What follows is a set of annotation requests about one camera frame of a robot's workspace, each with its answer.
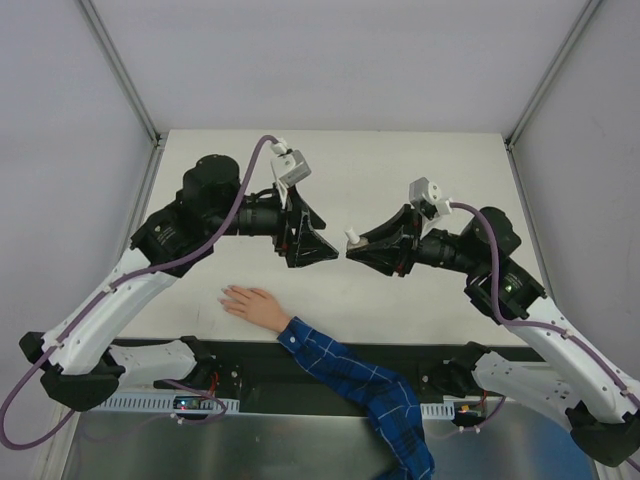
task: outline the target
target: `blue plaid shirt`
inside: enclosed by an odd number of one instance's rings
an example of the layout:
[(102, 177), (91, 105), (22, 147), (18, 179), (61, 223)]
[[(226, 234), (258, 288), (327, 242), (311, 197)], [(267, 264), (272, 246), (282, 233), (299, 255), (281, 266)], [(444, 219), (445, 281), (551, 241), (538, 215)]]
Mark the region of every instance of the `blue plaid shirt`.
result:
[(401, 375), (365, 363), (347, 347), (298, 317), (278, 341), (307, 373), (339, 395), (366, 408), (376, 433), (400, 465), (378, 480), (429, 480), (434, 462), (424, 441), (420, 403)]

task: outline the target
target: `finger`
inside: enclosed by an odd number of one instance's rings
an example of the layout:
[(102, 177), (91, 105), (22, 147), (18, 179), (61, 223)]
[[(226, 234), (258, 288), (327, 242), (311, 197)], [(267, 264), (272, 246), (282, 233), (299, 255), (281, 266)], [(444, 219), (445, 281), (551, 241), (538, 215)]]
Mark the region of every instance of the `finger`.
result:
[(238, 293), (234, 290), (229, 290), (228, 288), (222, 291), (224, 292), (225, 295), (228, 295), (230, 298), (233, 298), (238, 303), (242, 303), (243, 305), (246, 305), (247, 303), (249, 303), (249, 297), (246, 297), (241, 293)]
[(245, 312), (240, 311), (240, 310), (236, 310), (234, 308), (225, 307), (224, 311), (227, 312), (227, 313), (230, 313), (234, 317), (243, 318), (244, 320), (247, 319), (247, 314)]
[(266, 298), (267, 300), (271, 300), (273, 298), (273, 295), (271, 295), (266, 290), (262, 290), (261, 288), (252, 288), (251, 291), (260, 295), (262, 298)]
[(229, 288), (240, 295), (244, 295), (247, 298), (253, 298), (256, 296), (251, 290), (247, 290), (246, 288), (238, 287), (237, 285), (229, 285)]
[(240, 310), (241, 312), (245, 312), (247, 310), (247, 306), (243, 305), (240, 302), (236, 302), (235, 300), (227, 300), (226, 298), (221, 298), (218, 300), (222, 306), (225, 308), (233, 308), (234, 310)]

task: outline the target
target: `white wall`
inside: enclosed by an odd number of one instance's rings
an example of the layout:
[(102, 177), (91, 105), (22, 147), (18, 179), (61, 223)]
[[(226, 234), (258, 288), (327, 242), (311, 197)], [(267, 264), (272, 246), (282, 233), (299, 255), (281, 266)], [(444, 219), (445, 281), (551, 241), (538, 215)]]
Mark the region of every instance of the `white wall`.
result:
[[(56, 325), (108, 270), (150, 143), (71, 1), (0, 14), (0, 398), (28, 368), (18, 340)], [(15, 441), (44, 433), (37, 380), (10, 409)], [(0, 478), (37, 450), (0, 447)]]
[(171, 128), (502, 132), (586, 0), (96, 0)]
[(640, 377), (640, 2), (605, 2), (516, 160), (557, 299)]

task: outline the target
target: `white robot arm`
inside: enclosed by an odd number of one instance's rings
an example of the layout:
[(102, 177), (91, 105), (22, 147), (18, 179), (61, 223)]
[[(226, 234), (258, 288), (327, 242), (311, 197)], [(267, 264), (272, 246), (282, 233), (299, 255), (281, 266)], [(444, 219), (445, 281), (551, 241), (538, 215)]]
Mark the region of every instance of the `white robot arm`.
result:
[(162, 379), (201, 384), (211, 378), (211, 355), (195, 337), (144, 347), (112, 342), (147, 303), (213, 253), (214, 232), (269, 236), (290, 268), (337, 258), (338, 252), (316, 232), (325, 223), (295, 186), (311, 173), (304, 157), (283, 141), (272, 150), (274, 185), (255, 195), (244, 196), (232, 158), (200, 159), (185, 173), (176, 200), (149, 216), (133, 235), (131, 248), (87, 300), (57, 327), (21, 339), (26, 357), (42, 363), (41, 383), (51, 398), (86, 411), (119, 388)]
[[(433, 228), (455, 208), (475, 216), (460, 235)], [(557, 372), (557, 378), (549, 377), (471, 342), (464, 355), (430, 372), (431, 386), (461, 397), (478, 388), (511, 397), (561, 425), (584, 452), (607, 466), (619, 465), (640, 448), (640, 382), (578, 332), (509, 257), (521, 240), (502, 211), (478, 212), (455, 203), (422, 178), (410, 188), (410, 204), (391, 220), (348, 236), (347, 258), (385, 275), (404, 276), (416, 263), (466, 274), (471, 303)]]

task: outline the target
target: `white table surface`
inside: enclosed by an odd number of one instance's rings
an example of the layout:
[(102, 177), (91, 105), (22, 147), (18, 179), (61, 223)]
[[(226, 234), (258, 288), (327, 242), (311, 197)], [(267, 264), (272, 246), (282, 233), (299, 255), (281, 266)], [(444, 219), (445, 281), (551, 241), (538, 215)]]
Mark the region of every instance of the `white table surface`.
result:
[[(338, 248), (340, 258), (288, 269), (269, 237), (223, 237), (212, 256), (156, 297), (121, 336), (273, 341), (272, 333), (220, 307), (221, 289), (239, 284), (270, 290), (289, 313), (343, 342), (523, 344), (471, 306), (462, 274), (416, 265), (405, 278), (389, 278), (344, 257), (344, 227), (364, 232), (388, 220), (407, 202), (409, 183), (425, 176), (457, 201), (504, 210), (523, 240), (513, 258), (539, 280), (500, 135), (173, 130), (147, 213), (174, 199), (183, 173), (204, 155), (231, 156), (243, 175), (255, 142), (265, 133), (283, 136), (305, 155), (313, 174), (298, 185), (299, 192), (327, 222), (320, 233)], [(270, 158), (267, 147), (249, 192), (272, 183)], [(458, 233), (469, 220), (467, 213), (456, 212), (438, 228)]]

